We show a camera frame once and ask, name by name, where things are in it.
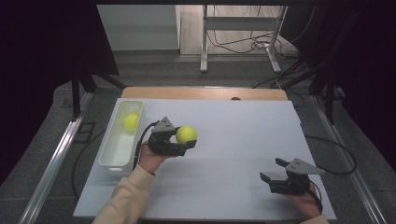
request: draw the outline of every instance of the white table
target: white table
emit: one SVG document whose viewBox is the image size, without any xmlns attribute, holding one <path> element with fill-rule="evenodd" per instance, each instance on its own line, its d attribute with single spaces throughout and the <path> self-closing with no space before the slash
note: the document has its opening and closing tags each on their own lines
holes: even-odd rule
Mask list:
<svg viewBox="0 0 396 224">
<path fill-rule="evenodd" d="M 148 123 L 167 116 L 198 132 L 195 148 L 167 160 L 157 172 L 142 218 L 179 220 L 293 220 L 303 218 L 284 196 L 270 192 L 260 172 L 285 179 L 275 158 L 314 164 L 300 121 L 289 101 L 141 100 Z M 119 176 L 96 158 L 74 216 L 95 217 Z M 335 219 L 318 175 L 323 213 Z"/>
</svg>

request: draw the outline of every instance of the person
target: person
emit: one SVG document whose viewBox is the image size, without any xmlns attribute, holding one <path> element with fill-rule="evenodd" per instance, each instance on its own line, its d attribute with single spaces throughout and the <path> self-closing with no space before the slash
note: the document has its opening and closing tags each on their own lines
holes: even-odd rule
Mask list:
<svg viewBox="0 0 396 224">
<path fill-rule="evenodd" d="M 114 188 L 111 199 L 102 207 L 93 224 L 136 223 L 149 202 L 149 188 L 155 178 L 155 171 L 168 158 L 151 151 L 147 144 L 141 147 L 139 162 L 128 177 L 123 177 Z M 304 224 L 328 223 L 308 194 L 285 195 L 308 220 Z"/>
</svg>

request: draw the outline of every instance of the tennis ball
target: tennis ball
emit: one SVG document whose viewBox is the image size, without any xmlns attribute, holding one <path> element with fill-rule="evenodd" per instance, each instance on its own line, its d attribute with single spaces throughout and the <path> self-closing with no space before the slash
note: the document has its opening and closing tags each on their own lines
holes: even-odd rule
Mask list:
<svg viewBox="0 0 396 224">
<path fill-rule="evenodd" d="M 136 114 L 130 114 L 124 119 L 124 127 L 128 131 L 134 132 L 134 130 L 136 130 L 138 121 L 139 121 L 139 116 L 137 116 Z"/>
<path fill-rule="evenodd" d="M 190 125 L 183 125 L 177 130 L 176 140 L 180 144 L 186 144 L 189 141 L 197 140 L 197 132 Z"/>
</svg>

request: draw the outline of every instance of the black cable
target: black cable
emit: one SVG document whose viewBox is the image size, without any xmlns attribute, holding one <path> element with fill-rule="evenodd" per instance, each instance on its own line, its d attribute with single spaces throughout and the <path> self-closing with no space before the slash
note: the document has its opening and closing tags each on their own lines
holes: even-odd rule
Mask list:
<svg viewBox="0 0 396 224">
<path fill-rule="evenodd" d="M 334 142 L 334 141 L 329 140 L 329 139 L 321 138 L 321 137 L 316 137 L 316 136 L 311 136 L 311 135 L 305 135 L 305 137 L 306 137 L 306 138 L 316 139 L 316 140 L 320 140 L 320 141 L 324 141 L 324 142 L 328 142 L 328 143 L 335 144 L 335 145 L 339 146 L 340 148 L 342 148 L 343 150 L 345 150 L 345 151 L 349 154 L 350 158 L 351 158 L 352 161 L 353 161 L 353 167 L 352 167 L 352 169 L 349 170 L 349 171 L 346 171 L 346 172 L 332 171 L 332 170 L 329 170 L 329 169 L 327 169 L 327 168 L 324 168 L 324 167 L 322 167 L 322 166 L 320 166 L 320 165 L 317 165 L 318 168 L 320 168 L 320 169 L 322 169 L 322 170 L 324 170 L 324 171 L 326 171 L 326 172 L 328 172 L 328 173 L 330 173 L 330 174 L 332 174 L 332 175 L 349 175 L 349 174 L 352 174 L 352 173 L 356 170 L 356 168 L 358 167 L 358 164 L 357 164 L 357 162 L 356 162 L 356 158 L 355 158 L 355 157 L 353 156 L 353 154 L 350 152 L 349 148 L 345 147 L 344 145 L 339 144 L 339 143 Z"/>
<path fill-rule="evenodd" d="M 260 15 L 260 10 L 262 10 L 262 6 L 259 6 L 259 10 L 257 11 L 257 16 L 256 16 L 256 17 L 259 17 L 259 15 Z"/>
<path fill-rule="evenodd" d="M 219 11 L 219 9 L 218 9 L 218 6 L 217 6 L 217 5 L 214 5 L 214 6 L 213 6 L 213 16 L 216 16 L 216 11 L 219 13 L 219 16 L 221 16 L 221 15 L 220 15 L 220 11 Z"/>
<path fill-rule="evenodd" d="M 206 35 L 209 38 L 209 41 L 210 41 L 210 43 L 212 43 L 213 46 L 218 47 L 218 48 L 222 48 L 222 49 L 227 49 L 227 50 L 229 50 L 231 52 L 234 52 L 234 53 L 244 54 L 244 53 L 249 53 L 249 52 L 255 50 L 255 49 L 250 49 L 250 50 L 247 50 L 247 51 L 236 51 L 236 50 L 233 50 L 233 49 L 225 48 L 225 47 L 223 47 L 221 45 L 216 45 L 215 43 L 213 43 L 213 41 L 212 41 L 212 39 L 210 39 L 210 36 L 209 36 L 208 33 L 206 33 Z"/>
<path fill-rule="evenodd" d="M 244 38 L 244 39 L 239 39 L 239 40 L 235 40 L 235 41 L 231 41 L 231 42 L 226 42 L 226 43 L 219 43 L 216 39 L 216 33 L 214 33 L 215 36 L 215 42 L 217 45 L 229 45 L 229 44 L 235 44 L 238 42 L 242 42 L 242 41 L 246 41 L 246 40 L 253 40 L 253 38 L 261 38 L 261 37 L 267 37 L 270 34 L 266 34 L 266 35 L 257 35 L 257 36 L 251 36 L 249 38 Z"/>
<path fill-rule="evenodd" d="M 146 135 L 147 131 L 149 130 L 149 128 L 154 127 L 156 124 L 158 124 L 158 122 L 159 121 L 150 123 L 146 127 L 145 131 L 143 131 L 142 136 L 140 136 L 140 139 L 139 139 L 139 141 L 136 144 L 136 150 L 134 151 L 134 166 L 133 166 L 133 169 L 136 167 L 137 162 L 139 161 L 140 148 L 143 146 L 142 145 L 143 138 L 145 137 L 145 135 Z"/>
<path fill-rule="evenodd" d="M 294 107 L 294 109 L 301 108 L 301 107 L 305 106 L 305 99 L 304 99 L 304 97 L 303 97 L 300 93 L 298 93 L 297 91 L 292 90 L 291 88 L 289 88 L 289 90 L 292 91 L 292 92 L 294 92 L 294 94 L 296 94 L 298 97 L 300 97 L 300 99 L 301 99 L 301 101 L 302 101 L 302 104 L 301 104 L 301 105 L 296 105 L 296 106 Z"/>
<path fill-rule="evenodd" d="M 320 189 L 318 188 L 318 186 L 312 181 L 309 180 L 310 183 L 314 184 L 314 186 L 318 189 L 319 192 L 319 197 L 316 193 L 314 193 L 314 191 L 312 191 L 309 187 L 305 188 L 305 186 L 303 186 L 299 181 L 293 179 L 293 178 L 289 178 L 290 181 L 292 181 L 294 184 L 299 185 L 301 188 L 305 189 L 305 191 L 315 200 L 315 203 L 317 204 L 317 207 L 319 209 L 319 212 L 322 213 L 323 211 L 323 204 L 321 202 L 321 192 Z"/>
<path fill-rule="evenodd" d="M 85 147 L 78 153 L 78 156 L 77 156 L 77 158 L 76 158 L 76 161 L 75 161 L 75 163 L 74 163 L 74 165 L 73 165 L 73 169 L 72 169 L 72 188 L 73 188 L 73 193 L 74 193 L 74 195 L 75 195 L 76 198 L 78 198 L 78 199 L 79 199 L 79 195 L 78 195 L 78 193 L 77 193 L 77 190 L 76 190 L 76 183 L 75 183 L 75 172 L 76 172 L 76 167 L 77 167 L 77 164 L 78 164 L 78 160 L 79 160 L 79 158 L 81 157 L 82 153 L 85 151 L 85 149 L 87 149 L 87 147 L 88 147 L 96 138 L 98 138 L 100 135 L 102 135 L 105 131 L 106 131 L 106 130 L 103 130 L 103 131 L 99 132 L 99 134 L 97 134 L 96 136 L 94 136 L 94 137 L 87 143 L 87 145 L 85 145 Z"/>
<path fill-rule="evenodd" d="M 263 81 L 255 81 L 255 82 L 253 82 L 252 83 L 252 86 L 251 86 L 251 89 L 256 89 L 258 86 L 260 86 L 262 83 L 265 83 L 265 82 L 268 82 L 268 81 L 271 81 L 271 80 L 276 80 L 276 79 L 278 79 L 278 78 L 281 78 L 281 77 L 285 77 L 285 76 L 288 76 L 288 75 L 291 75 L 291 74 L 293 74 L 293 70 L 295 70 L 299 65 L 300 65 L 300 63 L 302 63 L 303 62 L 303 60 L 302 59 L 299 59 L 299 60 L 297 60 L 294 64 L 292 64 L 286 71 L 284 71 L 280 76 L 278 76 L 278 77 L 271 77 L 271 78 L 268 78 L 268 79 L 265 79 L 265 80 L 263 80 Z M 273 82 L 271 85 L 270 85 L 270 89 L 272 89 L 273 88 L 273 84 L 274 84 L 275 82 Z"/>
<path fill-rule="evenodd" d="M 301 67 L 301 68 L 300 68 L 299 70 L 297 70 L 297 71 L 289 72 L 289 75 L 293 75 L 293 74 L 299 73 L 299 72 L 305 70 L 306 67 L 307 67 L 307 64 L 305 64 L 303 67 Z"/>
<path fill-rule="evenodd" d="M 245 11 L 245 13 L 244 14 L 242 14 L 242 16 L 245 16 L 247 13 L 248 13 L 248 9 L 250 8 L 250 10 L 251 10 L 251 6 L 247 6 L 247 10 Z"/>
<path fill-rule="evenodd" d="M 253 41 L 253 43 L 251 43 L 250 47 L 252 49 L 266 49 L 268 47 L 265 46 L 265 44 L 269 44 L 270 42 L 268 41 Z"/>
<path fill-rule="evenodd" d="M 279 49 L 274 48 L 274 51 L 275 51 L 276 57 L 279 58 L 279 59 L 282 59 L 282 60 L 290 60 L 290 59 L 299 59 L 299 58 L 301 58 L 300 55 L 287 55 L 287 54 L 284 54 L 282 52 L 282 47 L 279 47 Z"/>
<path fill-rule="evenodd" d="M 287 76 L 290 76 L 290 75 L 293 75 L 293 74 L 296 74 L 296 73 L 298 73 L 298 72 L 303 71 L 303 70 L 305 69 L 305 66 L 306 66 L 306 65 L 305 65 L 303 68 L 301 68 L 301 69 L 299 69 L 299 70 L 296 71 L 296 69 L 297 69 L 301 64 L 303 64 L 303 63 L 304 63 L 304 61 L 303 61 L 302 59 L 298 59 L 296 62 L 294 62 L 294 64 L 292 64 L 286 71 L 284 71 L 284 72 L 282 73 L 282 75 L 279 76 L 279 78 L 277 78 L 277 79 L 270 85 L 270 89 L 273 89 L 273 88 L 274 88 L 274 86 L 275 86 L 275 84 L 276 84 L 276 82 L 277 82 L 278 79 L 280 79 L 280 78 L 282 78 L 282 77 L 287 77 Z"/>
</svg>

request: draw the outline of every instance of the hand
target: hand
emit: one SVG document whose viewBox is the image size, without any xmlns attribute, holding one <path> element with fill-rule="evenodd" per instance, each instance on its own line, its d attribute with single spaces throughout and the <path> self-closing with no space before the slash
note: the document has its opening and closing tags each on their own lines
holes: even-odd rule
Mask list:
<svg viewBox="0 0 396 224">
<path fill-rule="evenodd" d="M 316 193 L 314 184 L 311 183 L 309 189 L 311 189 L 312 192 Z M 312 198 L 312 196 L 309 195 L 307 192 L 303 195 L 284 195 L 292 200 L 296 205 L 297 209 L 309 219 L 321 215 L 315 199 Z"/>
<path fill-rule="evenodd" d="M 172 157 L 160 156 L 152 152 L 147 142 L 145 142 L 144 144 L 142 144 L 142 147 L 140 149 L 138 164 L 149 174 L 155 175 L 155 171 L 158 170 L 160 165 L 168 158 Z"/>
</svg>

